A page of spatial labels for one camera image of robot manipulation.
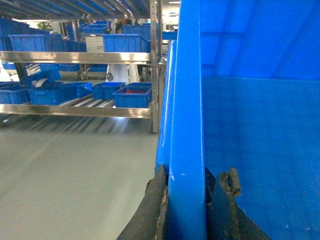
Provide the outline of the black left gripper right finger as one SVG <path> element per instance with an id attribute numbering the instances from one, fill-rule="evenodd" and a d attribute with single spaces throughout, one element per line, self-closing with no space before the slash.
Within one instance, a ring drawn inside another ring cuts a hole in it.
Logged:
<path id="1" fill-rule="evenodd" d="M 214 176 L 205 168 L 208 240 L 269 240 L 270 237 L 236 203 L 241 195 L 236 168 Z"/>

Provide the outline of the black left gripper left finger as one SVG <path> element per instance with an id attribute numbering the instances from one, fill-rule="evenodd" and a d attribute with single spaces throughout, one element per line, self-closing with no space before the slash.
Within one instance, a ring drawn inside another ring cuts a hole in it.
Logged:
<path id="1" fill-rule="evenodd" d="M 165 240 L 167 238 L 168 175 L 164 165 L 145 189 L 136 212 L 117 237 L 118 240 Z"/>

